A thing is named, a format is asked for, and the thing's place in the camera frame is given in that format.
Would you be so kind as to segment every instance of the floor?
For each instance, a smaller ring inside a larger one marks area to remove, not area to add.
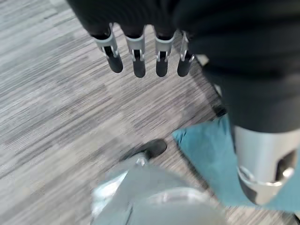
[[[91,188],[120,155],[153,138],[169,143],[155,164],[205,186],[170,133],[215,117],[215,92],[196,62],[187,77],[177,76],[180,35],[159,78],[147,27],[147,74],[138,79],[123,34],[114,31],[120,74],[63,0],[0,0],[0,224],[90,224]],[[295,225],[275,211],[225,213],[232,225]]]

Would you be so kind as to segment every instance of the black shoe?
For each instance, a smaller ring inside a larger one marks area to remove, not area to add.
[[[141,152],[145,153],[148,159],[155,158],[164,153],[166,149],[167,143],[163,139],[154,139],[141,145],[140,147],[129,150],[119,159],[119,161],[124,161]]]

